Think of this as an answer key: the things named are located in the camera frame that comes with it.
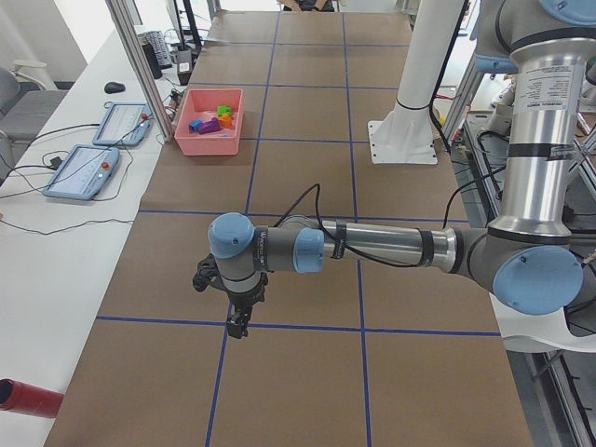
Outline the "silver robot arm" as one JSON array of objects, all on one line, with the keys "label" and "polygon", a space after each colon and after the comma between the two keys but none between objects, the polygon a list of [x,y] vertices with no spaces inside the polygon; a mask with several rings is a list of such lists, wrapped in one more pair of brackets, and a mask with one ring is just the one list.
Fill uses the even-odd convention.
[{"label": "silver robot arm", "polygon": [[353,257],[399,269],[437,267],[469,278],[503,305],[548,315],[571,304],[584,273],[562,223],[586,64],[595,53],[591,1],[484,1],[477,61],[515,71],[516,92],[500,210],[484,229],[440,231],[308,219],[287,211],[272,226],[239,213],[209,228],[210,254],[194,288],[224,291],[227,333],[245,337],[268,275],[317,273],[324,260]]}]

